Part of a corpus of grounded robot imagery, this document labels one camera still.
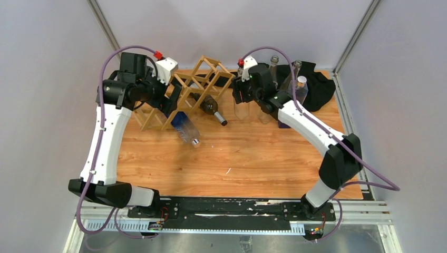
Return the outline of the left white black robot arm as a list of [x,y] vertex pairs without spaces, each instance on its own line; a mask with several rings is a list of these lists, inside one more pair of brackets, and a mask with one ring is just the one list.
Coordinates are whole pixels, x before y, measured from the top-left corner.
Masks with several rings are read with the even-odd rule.
[[137,102],[148,104],[169,114],[177,108],[181,86],[175,85],[171,96],[166,96],[169,81],[178,69],[170,57],[157,56],[153,66],[149,58],[136,53],[122,53],[120,68],[103,80],[98,88],[96,124],[88,159],[78,179],[69,181],[68,190],[89,202],[115,208],[140,206],[149,218],[161,212],[158,190],[119,182],[117,162],[125,127]]

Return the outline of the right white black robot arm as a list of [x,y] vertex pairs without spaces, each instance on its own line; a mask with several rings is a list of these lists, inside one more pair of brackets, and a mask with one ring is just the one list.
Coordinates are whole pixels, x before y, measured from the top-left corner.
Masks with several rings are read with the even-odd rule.
[[344,135],[330,129],[290,94],[277,89],[266,66],[241,61],[239,67],[242,74],[232,82],[235,102],[256,102],[263,113],[297,131],[323,157],[319,179],[300,200],[303,217],[314,220],[331,196],[361,171],[360,139],[355,134]]

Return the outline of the clear bottle gold black label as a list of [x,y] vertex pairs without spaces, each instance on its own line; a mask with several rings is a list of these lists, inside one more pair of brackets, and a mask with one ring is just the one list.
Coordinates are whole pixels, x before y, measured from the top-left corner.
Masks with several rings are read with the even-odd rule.
[[269,71],[272,77],[273,84],[275,88],[278,88],[278,80],[277,80],[277,64],[279,62],[279,57],[277,55],[273,55],[270,59]]

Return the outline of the clear bottle white label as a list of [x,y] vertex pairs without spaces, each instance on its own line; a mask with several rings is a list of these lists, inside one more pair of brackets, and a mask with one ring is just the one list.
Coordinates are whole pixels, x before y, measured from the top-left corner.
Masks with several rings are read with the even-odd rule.
[[292,72],[289,73],[289,75],[285,78],[285,80],[282,82],[280,86],[280,90],[287,91],[290,85],[290,82],[293,80],[293,78],[297,79],[298,73],[302,67],[302,61],[296,60],[293,63],[294,69]]

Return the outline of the blue BLU labelled bottle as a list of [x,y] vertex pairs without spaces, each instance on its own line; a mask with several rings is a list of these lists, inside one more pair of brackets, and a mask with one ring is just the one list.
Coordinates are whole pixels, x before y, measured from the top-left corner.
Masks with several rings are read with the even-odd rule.
[[308,93],[307,78],[305,76],[298,76],[295,83],[293,81],[289,81],[286,91],[290,95],[293,94],[293,88],[295,88],[297,101],[299,104],[303,105]]

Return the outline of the clear square bottle silver cap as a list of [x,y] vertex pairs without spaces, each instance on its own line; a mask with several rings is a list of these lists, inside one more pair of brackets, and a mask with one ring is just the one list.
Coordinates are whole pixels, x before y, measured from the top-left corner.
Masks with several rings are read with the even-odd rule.
[[277,122],[278,111],[274,110],[272,113],[266,113],[260,110],[258,113],[258,120],[262,124],[269,124],[271,122]]

